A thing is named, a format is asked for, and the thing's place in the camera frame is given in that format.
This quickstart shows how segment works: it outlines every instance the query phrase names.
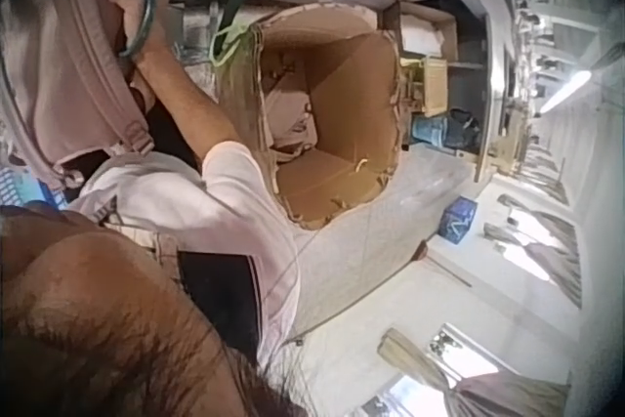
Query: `floor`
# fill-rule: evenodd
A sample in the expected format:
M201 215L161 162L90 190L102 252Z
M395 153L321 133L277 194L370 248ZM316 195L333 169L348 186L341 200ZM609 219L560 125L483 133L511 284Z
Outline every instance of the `floor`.
M478 194L475 166L413 146L373 202L328 227L296 230L302 295L292 337L341 313L403 268L419 242L437 229L444 208L460 193Z

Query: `ceiling light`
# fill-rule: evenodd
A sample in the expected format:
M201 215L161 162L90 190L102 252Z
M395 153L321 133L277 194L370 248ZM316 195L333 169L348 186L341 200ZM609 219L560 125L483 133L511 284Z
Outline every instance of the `ceiling light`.
M560 88L556 94L543 105L543 107L540 108L540 113L544 114L551 111L558 104L562 103L573 93L586 85L592 76L593 74L588 70L582 70L575 73L571 79L562 88Z

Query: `cardboard box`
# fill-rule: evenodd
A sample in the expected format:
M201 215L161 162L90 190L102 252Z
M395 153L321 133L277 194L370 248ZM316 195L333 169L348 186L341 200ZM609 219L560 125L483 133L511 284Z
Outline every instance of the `cardboard box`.
M422 112L426 117L447 112L449 85L445 59L402 62L402 71L405 86L401 98L409 109Z
M318 143L276 165L268 148L263 55L297 54L304 62ZM305 229L375 199L400 152L396 43L361 7L320 3L259 21L218 71L220 105L257 157L275 199Z
M401 16L413 16L419 20L427 21L442 33L443 43L441 57L449 63L458 62L458 30L456 19L453 15L440 10L425 7L409 2L396 2L382 13L382 27L392 31L399 45L399 53L403 58L417 59L423 55L415 54L405 49L404 38L401 31Z

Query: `pink backpack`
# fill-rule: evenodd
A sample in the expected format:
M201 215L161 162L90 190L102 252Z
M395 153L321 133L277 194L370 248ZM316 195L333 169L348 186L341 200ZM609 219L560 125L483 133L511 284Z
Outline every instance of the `pink backpack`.
M119 9L107 0L29 1L2 5L0 165L19 162L52 189L74 188L82 176L63 164L76 156L150 151L131 65L113 51Z

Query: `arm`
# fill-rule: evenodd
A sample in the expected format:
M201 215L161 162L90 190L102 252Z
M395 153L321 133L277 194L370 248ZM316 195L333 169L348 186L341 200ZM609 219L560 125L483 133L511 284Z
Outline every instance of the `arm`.
M124 11L124 30L126 36L132 39L141 23L144 0L110 1ZM162 6L167 1L158 0L158 3ZM154 20L144 47L133 59L200 161L221 142L239 142L224 112L195 85L170 51L165 30L158 18Z
M193 83L169 49L141 54L137 67L200 161L216 144L239 142L224 112Z

